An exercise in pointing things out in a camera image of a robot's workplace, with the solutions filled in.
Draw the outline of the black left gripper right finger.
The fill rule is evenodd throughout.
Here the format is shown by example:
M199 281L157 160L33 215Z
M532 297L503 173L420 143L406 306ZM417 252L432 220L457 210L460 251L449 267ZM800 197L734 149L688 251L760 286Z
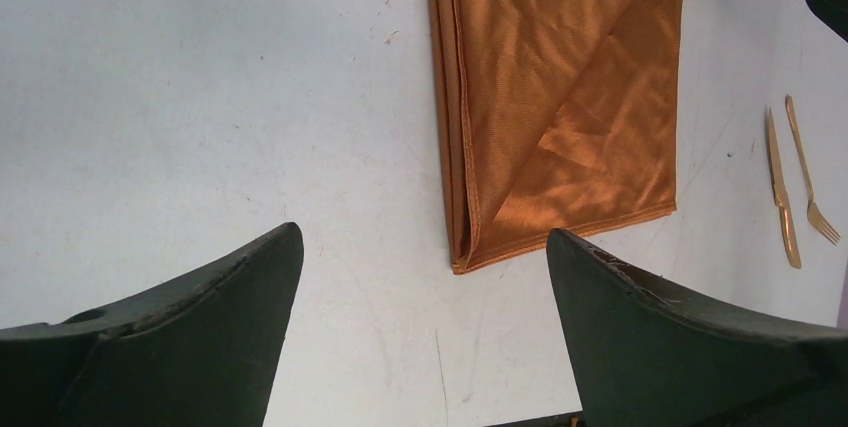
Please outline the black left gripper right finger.
M564 229L546 247L591 426L843 426L847 334L706 296Z

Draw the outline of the orange cloth napkin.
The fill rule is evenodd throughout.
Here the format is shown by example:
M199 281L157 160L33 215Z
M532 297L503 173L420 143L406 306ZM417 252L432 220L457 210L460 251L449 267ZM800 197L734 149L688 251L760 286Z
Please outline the orange cloth napkin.
M457 275L676 207L683 0L429 0Z

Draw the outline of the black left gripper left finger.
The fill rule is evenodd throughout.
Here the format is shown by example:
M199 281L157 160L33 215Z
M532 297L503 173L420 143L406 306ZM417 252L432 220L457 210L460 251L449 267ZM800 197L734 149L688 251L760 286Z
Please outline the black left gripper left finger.
M5 426L259 426L304 261L285 223L158 286L1 333Z

